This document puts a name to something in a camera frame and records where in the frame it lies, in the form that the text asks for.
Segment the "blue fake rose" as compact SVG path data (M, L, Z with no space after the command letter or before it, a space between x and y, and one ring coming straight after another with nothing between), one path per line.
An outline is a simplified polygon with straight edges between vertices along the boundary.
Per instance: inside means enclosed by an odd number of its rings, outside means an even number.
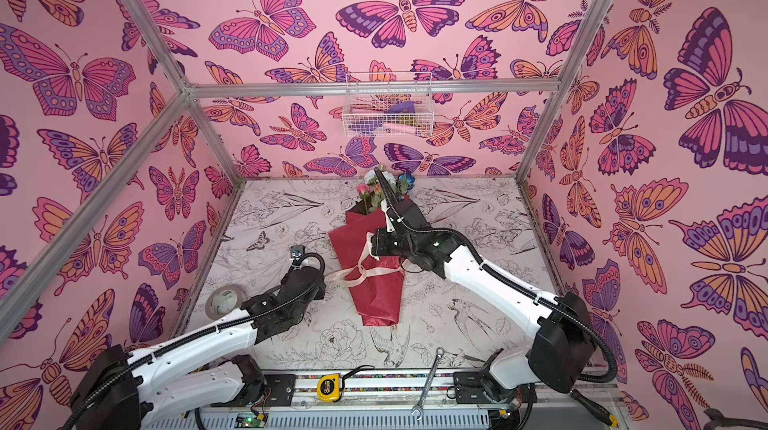
M414 188L414 184L415 177L409 172L404 172L398 176L397 191L401 195L406 195L408 192L410 192L410 190L412 190L412 188Z

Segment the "cream satin ribbon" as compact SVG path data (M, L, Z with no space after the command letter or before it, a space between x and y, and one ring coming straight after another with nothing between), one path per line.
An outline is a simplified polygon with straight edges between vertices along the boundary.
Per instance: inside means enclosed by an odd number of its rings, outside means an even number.
M332 231L330 239L340 268L327 273L324 281L346 287L360 299L400 298L404 271L397 257L375 254L374 236L374 231Z

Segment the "dark red wrapping paper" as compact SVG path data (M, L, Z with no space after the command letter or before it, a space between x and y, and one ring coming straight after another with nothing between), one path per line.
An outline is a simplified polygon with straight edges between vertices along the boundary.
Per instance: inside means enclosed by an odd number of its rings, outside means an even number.
M398 258L373 255L370 238L379 228L386 228L382 211L347 210L344 226L328 232L341 266L329 278L349 290L363 325L389 327L400 320L405 272Z

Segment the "white fake rose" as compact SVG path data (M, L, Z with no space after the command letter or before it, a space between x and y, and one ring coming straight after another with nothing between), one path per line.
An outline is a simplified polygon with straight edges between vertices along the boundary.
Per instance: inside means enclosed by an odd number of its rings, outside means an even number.
M385 192L386 187L389 188L389 192L392 193L397 200L404 200L404 198L406 198L408 194L401 195L397 191L397 180L400 174L397 174L397 175L393 174L392 172L388 171L387 168L383 165L380 165L374 168L374 170L369 170L365 174L361 183L368 184L372 188L373 192L368 198L361 199L358 196L358 202L357 202L358 210L363 215L367 215L367 214L376 212L376 210L380 210L382 202L386 200L386 192Z

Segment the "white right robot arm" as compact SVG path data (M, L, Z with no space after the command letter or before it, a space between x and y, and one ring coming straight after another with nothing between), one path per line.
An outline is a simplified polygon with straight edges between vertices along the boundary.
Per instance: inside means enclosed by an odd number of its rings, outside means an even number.
M405 259L461 285L494 305L531 340L527 349L500 349L484 365L486 393L543 384L568 394L579 381L611 383L618 359L589 321L584 301L557 296L497 265L461 232L434 227L410 200L384 202L385 225L370 238L375 257Z

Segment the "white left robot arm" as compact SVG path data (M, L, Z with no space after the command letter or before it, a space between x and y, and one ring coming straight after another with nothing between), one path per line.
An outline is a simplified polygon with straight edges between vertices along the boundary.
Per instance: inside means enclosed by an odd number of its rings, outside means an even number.
M248 350L299 324L325 295L325 260L294 248L272 291L162 343L99 353L70 399L66 429L143 429L211 404L256 403L265 378Z

